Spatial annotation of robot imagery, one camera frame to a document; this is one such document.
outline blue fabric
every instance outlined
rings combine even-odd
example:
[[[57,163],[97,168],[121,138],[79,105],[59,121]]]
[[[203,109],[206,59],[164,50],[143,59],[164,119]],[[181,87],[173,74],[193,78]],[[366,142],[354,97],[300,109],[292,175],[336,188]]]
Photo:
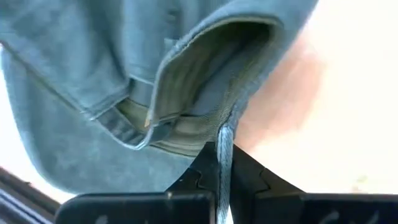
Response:
[[[147,134],[115,105],[129,97],[140,101],[150,108],[149,126],[157,128],[173,116],[164,103],[167,97],[178,97],[162,92],[164,81],[176,75],[168,66],[198,35],[224,22],[269,24],[275,36],[255,63],[256,78],[240,89],[228,120],[236,128],[248,98],[283,56],[315,2],[0,1],[4,75],[30,159],[49,182],[70,192],[164,190],[193,158],[152,146],[129,150]],[[184,86],[176,86],[176,93]],[[213,96],[207,95],[215,86],[203,88],[206,97],[198,99]],[[201,108],[194,112],[205,113]],[[156,129],[154,136],[163,132]]]

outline gray cap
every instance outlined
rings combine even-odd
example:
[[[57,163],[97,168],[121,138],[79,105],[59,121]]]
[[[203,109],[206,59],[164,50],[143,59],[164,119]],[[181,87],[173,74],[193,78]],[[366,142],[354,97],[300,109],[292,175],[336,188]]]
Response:
[[[165,190],[222,124],[236,127],[315,2],[0,1],[30,159],[69,192]]]

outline clamp jaw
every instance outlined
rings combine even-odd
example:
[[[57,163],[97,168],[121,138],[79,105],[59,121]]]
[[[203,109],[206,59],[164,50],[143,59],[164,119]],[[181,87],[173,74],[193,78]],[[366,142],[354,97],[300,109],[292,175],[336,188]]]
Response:
[[[398,196],[310,194],[233,149],[230,207],[235,224],[398,223]],[[63,204],[55,223],[216,223],[219,167],[208,142],[165,192],[87,194]]]

